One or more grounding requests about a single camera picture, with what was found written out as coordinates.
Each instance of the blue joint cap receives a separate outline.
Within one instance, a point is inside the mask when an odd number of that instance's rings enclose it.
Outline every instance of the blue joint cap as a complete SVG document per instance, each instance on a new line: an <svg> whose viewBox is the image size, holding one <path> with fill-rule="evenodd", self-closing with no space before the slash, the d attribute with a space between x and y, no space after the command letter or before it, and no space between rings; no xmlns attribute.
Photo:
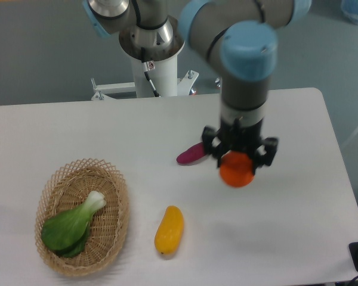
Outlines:
<svg viewBox="0 0 358 286"><path fill-rule="evenodd" d="M224 34L220 58L233 76L248 82L263 80L277 63L277 36L268 24L243 21Z"/></svg>
<svg viewBox="0 0 358 286"><path fill-rule="evenodd" d="M209 2L209 0L192 0L182 10L179 21L178 30L182 38L190 45L190 32L193 19L197 12Z"/></svg>
<svg viewBox="0 0 358 286"><path fill-rule="evenodd" d="M311 0L293 0L293 15L290 23L304 17L310 9Z"/></svg>
<svg viewBox="0 0 358 286"><path fill-rule="evenodd" d="M86 14L88 14L90 22L92 23L93 28L97 32L99 37L101 37L101 38L110 37L110 34L106 32L106 30L102 27L100 22L98 22L97 18L94 16L93 12L91 11L91 9L89 7L89 3L87 0L82 1L82 6L84 6L85 12L86 12Z"/></svg>

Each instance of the white table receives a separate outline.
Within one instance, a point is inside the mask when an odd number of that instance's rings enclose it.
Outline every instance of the white table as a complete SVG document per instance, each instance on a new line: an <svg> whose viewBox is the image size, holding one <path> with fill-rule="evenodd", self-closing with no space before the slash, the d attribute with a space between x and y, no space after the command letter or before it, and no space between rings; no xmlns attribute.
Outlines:
<svg viewBox="0 0 358 286"><path fill-rule="evenodd" d="M242 189L224 185L216 161L176 156L218 127L219 96L0 107L0 286L297 285L357 275L348 244L358 209L317 89L271 91L263 136L278 136L272 167ZM84 278L43 264L34 240L44 185L66 163L99 158L125 175L129 233L118 259ZM165 208L185 217L177 255L153 240Z"/></svg>

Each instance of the gray floor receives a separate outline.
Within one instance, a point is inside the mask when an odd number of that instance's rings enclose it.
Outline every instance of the gray floor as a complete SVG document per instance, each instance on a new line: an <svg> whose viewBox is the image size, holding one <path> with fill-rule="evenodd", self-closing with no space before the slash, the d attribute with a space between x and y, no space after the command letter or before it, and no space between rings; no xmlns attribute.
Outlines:
<svg viewBox="0 0 358 286"><path fill-rule="evenodd" d="M171 14L187 2L170 1ZM271 89L320 89L341 144L358 125L358 26L343 17L340 0L314 0L309 14L278 36ZM217 92L216 74L184 48L178 75L188 69L200 72L200 93ZM89 100L91 77L98 84L132 81L118 37L99 39L80 0L0 2L0 105ZM358 159L350 158L358 201Z"/></svg>

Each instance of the blue container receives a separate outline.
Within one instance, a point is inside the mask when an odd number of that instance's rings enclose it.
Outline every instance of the blue container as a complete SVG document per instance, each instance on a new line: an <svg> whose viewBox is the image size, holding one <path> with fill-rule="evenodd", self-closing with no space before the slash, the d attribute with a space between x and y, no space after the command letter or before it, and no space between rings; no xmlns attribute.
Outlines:
<svg viewBox="0 0 358 286"><path fill-rule="evenodd" d="M346 17L358 25L358 0L342 0L341 9Z"/></svg>

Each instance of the black cable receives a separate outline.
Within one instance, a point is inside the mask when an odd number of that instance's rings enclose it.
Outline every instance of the black cable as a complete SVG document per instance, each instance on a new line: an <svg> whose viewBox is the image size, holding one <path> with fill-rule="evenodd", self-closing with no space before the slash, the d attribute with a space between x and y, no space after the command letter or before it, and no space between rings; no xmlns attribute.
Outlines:
<svg viewBox="0 0 358 286"><path fill-rule="evenodd" d="M211 56L211 52L212 52L212 49L214 48L215 44L217 43L217 41L220 40L221 37L223 37L223 35L226 33L226 31L229 29L226 28L224 29L223 31L221 31L219 34L216 35L216 37L212 40L211 44L209 45L208 49L207 49L207 53L206 53L206 56L205 56L205 60L207 62L209 62L209 58Z"/></svg>
<svg viewBox="0 0 358 286"><path fill-rule="evenodd" d="M145 48L141 48L141 61L142 61L142 63L146 62L146 49ZM153 81L151 80L149 73L147 71L144 72L144 77L150 83L150 86L154 93L154 97L161 97L161 95L156 91L155 85L153 84Z"/></svg>
<svg viewBox="0 0 358 286"><path fill-rule="evenodd" d="M137 18L137 24L141 23L141 11L139 10L138 2L136 0L131 0L132 5L134 6L135 16Z"/></svg>
<svg viewBox="0 0 358 286"><path fill-rule="evenodd" d="M347 284L347 286L352 286L357 279L358 279L358 276L355 276L355 277Z"/></svg>

